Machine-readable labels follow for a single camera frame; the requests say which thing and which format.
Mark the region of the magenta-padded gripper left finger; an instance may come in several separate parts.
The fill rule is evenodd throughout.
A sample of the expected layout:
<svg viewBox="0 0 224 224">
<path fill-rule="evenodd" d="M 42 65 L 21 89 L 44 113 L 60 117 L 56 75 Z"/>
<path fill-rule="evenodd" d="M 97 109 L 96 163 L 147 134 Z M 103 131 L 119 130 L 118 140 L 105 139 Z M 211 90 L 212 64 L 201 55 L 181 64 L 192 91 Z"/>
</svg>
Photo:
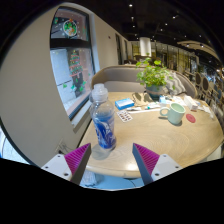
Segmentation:
<svg viewBox="0 0 224 224">
<path fill-rule="evenodd" d="M 66 155 L 57 154 L 42 169 L 79 185 L 91 155 L 91 144 L 85 144 Z"/>
</svg>

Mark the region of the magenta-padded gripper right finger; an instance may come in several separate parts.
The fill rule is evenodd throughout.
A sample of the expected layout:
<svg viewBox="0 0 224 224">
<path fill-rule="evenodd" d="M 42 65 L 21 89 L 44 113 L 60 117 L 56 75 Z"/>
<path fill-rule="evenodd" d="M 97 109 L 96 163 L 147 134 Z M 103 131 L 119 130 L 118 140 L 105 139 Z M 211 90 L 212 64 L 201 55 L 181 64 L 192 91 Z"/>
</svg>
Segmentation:
<svg viewBox="0 0 224 224">
<path fill-rule="evenodd" d="M 182 167 L 167 154 L 159 155 L 137 143 L 133 144 L 132 153 L 145 185 L 182 169 Z"/>
</svg>

